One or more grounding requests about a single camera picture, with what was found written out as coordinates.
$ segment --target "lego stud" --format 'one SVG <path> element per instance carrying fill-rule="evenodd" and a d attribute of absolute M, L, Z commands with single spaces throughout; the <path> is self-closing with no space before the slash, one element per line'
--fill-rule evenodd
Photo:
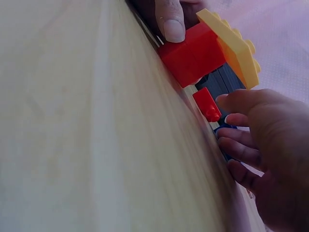
<path fill-rule="evenodd" d="M 256 59 L 253 59 L 253 62 L 254 62 L 256 72 L 259 73 L 261 71 L 261 66 L 260 66 L 259 62 L 257 62 Z"/>
<path fill-rule="evenodd" d="M 214 114 L 212 117 L 211 117 L 211 120 L 210 122 L 217 122 L 220 120 L 220 116 L 218 114 Z"/>
<path fill-rule="evenodd" d="M 225 19 L 221 20 L 221 22 L 223 22 L 223 24 L 226 25 L 228 28 L 231 28 L 231 26 Z"/>
<path fill-rule="evenodd" d="M 233 31 L 238 37 L 240 37 L 240 38 L 242 39 L 241 33 L 240 33 L 240 31 L 239 31 L 238 29 L 233 28 L 232 31 Z"/>
<path fill-rule="evenodd" d="M 255 47 L 251 40 L 245 40 L 246 44 L 249 46 L 252 54 L 255 54 Z"/>
<path fill-rule="evenodd" d="M 212 12 L 213 16 L 215 16 L 217 19 L 221 20 L 220 15 L 217 12 Z"/>
<path fill-rule="evenodd" d="M 206 111 L 206 117 L 209 117 L 216 113 L 216 109 L 213 106 L 210 106 L 209 109 Z"/>

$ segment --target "finger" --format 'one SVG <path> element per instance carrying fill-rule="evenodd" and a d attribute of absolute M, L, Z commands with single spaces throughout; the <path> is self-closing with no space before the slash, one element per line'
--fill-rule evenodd
<path fill-rule="evenodd" d="M 252 140 L 250 131 L 238 130 L 233 128 L 221 128 L 217 131 L 217 137 L 226 137 L 235 140 L 245 146 L 257 149 L 257 146 Z"/>
<path fill-rule="evenodd" d="M 246 90 L 238 89 L 230 94 L 223 94 L 216 98 L 218 105 L 229 113 L 248 113 L 262 104 L 275 104 L 291 101 L 291 99 L 270 89 Z"/>
<path fill-rule="evenodd" d="M 196 13 L 208 8 L 206 0 L 180 0 L 183 7 L 185 28 L 191 28 L 199 23 Z"/>
<path fill-rule="evenodd" d="M 230 114 L 225 117 L 225 123 L 236 127 L 248 127 L 248 117 L 243 114 Z"/>
<path fill-rule="evenodd" d="M 228 162 L 227 167 L 237 183 L 256 194 L 261 186 L 261 178 L 250 172 L 240 162 L 231 160 Z"/>
<path fill-rule="evenodd" d="M 167 41 L 173 43 L 184 41 L 183 9 L 179 0 L 155 0 L 155 16 Z"/>
<path fill-rule="evenodd" d="M 218 143 L 219 147 L 234 159 L 246 163 L 259 171 L 266 171 L 266 167 L 262 164 L 262 157 L 258 150 L 249 148 L 225 137 L 221 137 Z"/>

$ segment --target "hand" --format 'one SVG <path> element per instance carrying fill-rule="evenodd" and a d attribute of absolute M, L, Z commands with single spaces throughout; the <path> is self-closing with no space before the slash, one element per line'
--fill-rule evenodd
<path fill-rule="evenodd" d="M 217 103 L 232 113 L 230 125 L 250 131 L 218 130 L 219 146 L 238 161 L 228 168 L 255 195 L 257 210 L 275 231 L 309 229 L 309 108 L 272 90 L 237 90 Z"/>
<path fill-rule="evenodd" d="M 204 8 L 205 0 L 155 0 L 156 20 L 165 39 L 184 41 L 186 28 L 198 23 L 196 12 Z"/>
<path fill-rule="evenodd" d="M 184 41 L 185 30 L 198 23 L 196 12 L 207 8 L 206 0 L 129 0 L 150 30 L 167 41 Z"/>

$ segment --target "white fingernail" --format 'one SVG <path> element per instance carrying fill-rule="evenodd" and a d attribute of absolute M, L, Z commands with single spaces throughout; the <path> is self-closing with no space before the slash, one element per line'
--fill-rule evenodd
<path fill-rule="evenodd" d="M 225 123 L 225 124 L 227 124 L 227 122 L 226 122 L 226 120 L 227 120 L 227 117 L 228 117 L 228 116 L 226 116 L 226 117 L 225 117 L 225 119 L 224 119 L 224 123 Z"/>
<path fill-rule="evenodd" d="M 165 39 L 172 43 L 184 41 L 185 30 L 180 22 L 170 19 L 164 22 Z"/>

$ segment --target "fingernail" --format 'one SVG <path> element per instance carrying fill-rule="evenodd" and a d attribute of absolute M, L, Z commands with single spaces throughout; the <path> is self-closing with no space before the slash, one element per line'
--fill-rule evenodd
<path fill-rule="evenodd" d="M 164 22 L 165 39 L 172 43 L 184 41 L 185 31 L 180 22 L 170 19 Z"/>
<path fill-rule="evenodd" d="M 220 102 L 221 100 L 223 100 L 228 94 L 221 94 L 218 97 L 216 97 L 216 102 Z"/>
<path fill-rule="evenodd" d="M 236 160 L 230 159 L 227 163 L 231 163 L 231 162 L 233 162 L 233 161 L 236 161 Z"/>
<path fill-rule="evenodd" d="M 227 116 L 225 117 L 225 119 L 224 119 L 224 123 L 225 123 L 225 124 L 228 124 L 228 123 L 227 123 L 227 117 L 228 117 L 228 115 L 227 115 Z"/>

